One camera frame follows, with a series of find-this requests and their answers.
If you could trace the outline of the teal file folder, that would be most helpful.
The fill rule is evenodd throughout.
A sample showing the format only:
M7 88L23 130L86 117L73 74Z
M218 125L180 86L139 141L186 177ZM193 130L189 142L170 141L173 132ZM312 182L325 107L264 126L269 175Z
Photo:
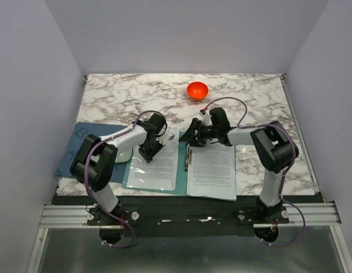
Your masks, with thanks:
M179 137L183 135L182 131L173 130L179 132ZM130 163L127 164L125 176L123 179L122 186L128 189L136 189L141 191L151 191L151 192L158 192L158 193L167 193L173 195L181 195L181 196L188 196L187 195L187 174L188 174L188 163L186 163L186 155L187 155L187 145L185 143L179 143L179 154L178 154L178 164L177 164L177 173L176 173L176 188L173 191L160 191L160 190L146 190L146 189L136 189L136 188L128 188L127 187L127 180L130 171Z

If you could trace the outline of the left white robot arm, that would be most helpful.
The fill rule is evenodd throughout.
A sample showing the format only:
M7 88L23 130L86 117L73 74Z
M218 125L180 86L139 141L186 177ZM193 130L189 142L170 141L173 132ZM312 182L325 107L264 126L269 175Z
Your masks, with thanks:
M138 152L150 163L175 134L168 129L165 116L148 110L131 125L109 136L89 134L82 142L70 167L71 175L85 185L86 192L101 211L108 225L120 220L120 203L109 185L117 156L138 146Z

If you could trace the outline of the single printed paper sheet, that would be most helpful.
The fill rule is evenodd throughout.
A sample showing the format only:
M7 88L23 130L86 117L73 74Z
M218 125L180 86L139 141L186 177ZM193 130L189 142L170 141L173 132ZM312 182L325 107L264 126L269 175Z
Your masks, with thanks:
M179 154L179 132L161 149L150 163L146 163L133 148L130 171L127 180L128 188L173 191L176 188L176 173Z

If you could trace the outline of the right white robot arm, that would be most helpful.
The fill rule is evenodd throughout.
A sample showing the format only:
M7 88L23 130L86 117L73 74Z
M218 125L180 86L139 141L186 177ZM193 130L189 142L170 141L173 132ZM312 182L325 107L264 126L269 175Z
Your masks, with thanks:
M278 121L265 125L232 127L223 108L200 111L180 137L190 147L204 147L209 140L227 147L254 146L264 167L263 188L251 207L252 220L267 223L280 218L284 210L282 190L285 175L299 155L299 149Z

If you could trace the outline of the printed white paper sheets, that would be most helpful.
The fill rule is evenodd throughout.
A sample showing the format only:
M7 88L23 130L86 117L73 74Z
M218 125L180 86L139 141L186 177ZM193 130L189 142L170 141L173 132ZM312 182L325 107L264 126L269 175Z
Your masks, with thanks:
M235 148L208 143L204 147L191 147L189 152L187 195L235 201Z

